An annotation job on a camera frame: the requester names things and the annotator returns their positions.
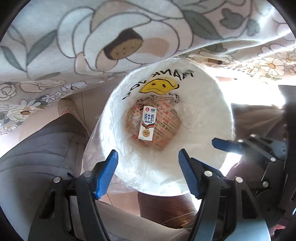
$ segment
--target black device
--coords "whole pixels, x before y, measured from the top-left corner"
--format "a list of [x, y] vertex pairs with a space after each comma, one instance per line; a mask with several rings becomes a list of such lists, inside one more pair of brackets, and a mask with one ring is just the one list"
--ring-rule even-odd
[[[30, 0], [9, 0], [0, 3], [0, 41], [19, 11]], [[295, 2], [268, 0], [282, 15], [296, 36]], [[283, 94], [288, 88], [281, 87]], [[296, 98], [286, 99], [284, 116], [286, 140], [251, 136], [232, 142], [215, 138], [212, 144], [221, 151], [247, 153], [266, 171], [261, 181], [247, 182], [241, 177], [225, 178], [203, 162], [190, 158], [185, 150], [179, 163], [190, 192], [202, 199], [189, 240], [269, 240], [268, 229], [277, 223], [286, 228], [277, 233], [276, 241], [296, 240]], [[110, 240], [95, 205], [107, 189], [118, 157], [112, 151], [106, 161], [97, 163], [92, 172], [78, 178], [52, 182], [34, 218], [29, 240], [79, 240], [73, 224], [66, 228], [65, 211], [70, 212], [70, 196], [77, 196], [79, 212], [87, 241]], [[0, 210], [0, 225], [8, 240], [22, 240]]]

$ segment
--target silver pin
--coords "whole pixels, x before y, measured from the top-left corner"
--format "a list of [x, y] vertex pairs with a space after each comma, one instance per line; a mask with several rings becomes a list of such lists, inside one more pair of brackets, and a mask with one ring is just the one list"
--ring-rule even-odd
[[55, 177], [54, 178], [54, 183], [59, 183], [61, 181], [61, 178], [60, 177]]
[[269, 186], [269, 183], [267, 181], [263, 182], [263, 187], [267, 188]]
[[241, 177], [236, 177], [235, 180], [236, 180], [238, 183], [242, 183], [242, 182], [244, 181]]
[[90, 177], [91, 176], [91, 171], [86, 171], [83, 175], [85, 177]]
[[213, 175], [213, 173], [211, 171], [205, 171], [204, 175], [207, 177], [211, 177]]

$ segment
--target floral fabric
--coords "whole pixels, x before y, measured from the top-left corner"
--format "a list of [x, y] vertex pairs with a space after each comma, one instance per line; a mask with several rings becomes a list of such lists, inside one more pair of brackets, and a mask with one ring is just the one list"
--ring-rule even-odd
[[31, 0], [0, 43], [0, 134], [79, 89], [177, 55], [291, 77], [294, 46], [266, 0]]

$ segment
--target person's leg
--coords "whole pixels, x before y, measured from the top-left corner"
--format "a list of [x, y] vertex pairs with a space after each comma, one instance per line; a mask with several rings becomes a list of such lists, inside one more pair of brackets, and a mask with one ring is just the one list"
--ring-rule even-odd
[[24, 240], [53, 178], [80, 175], [88, 138], [83, 125], [67, 113], [0, 158], [0, 206]]

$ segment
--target translucent plastic bag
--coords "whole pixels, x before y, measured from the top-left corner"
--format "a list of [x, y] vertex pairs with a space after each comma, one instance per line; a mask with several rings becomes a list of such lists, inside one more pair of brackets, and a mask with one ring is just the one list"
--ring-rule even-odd
[[[135, 103], [169, 98], [182, 124], [164, 150], [143, 147], [126, 130], [128, 110]], [[111, 182], [110, 192], [140, 192], [176, 196], [189, 192], [178, 164], [178, 152], [219, 169], [226, 153], [211, 145], [214, 137], [233, 139], [233, 121], [216, 80], [188, 59], [172, 58], [128, 74], [112, 92], [83, 156], [92, 170], [112, 149], [119, 154], [115, 175], [124, 187]]]

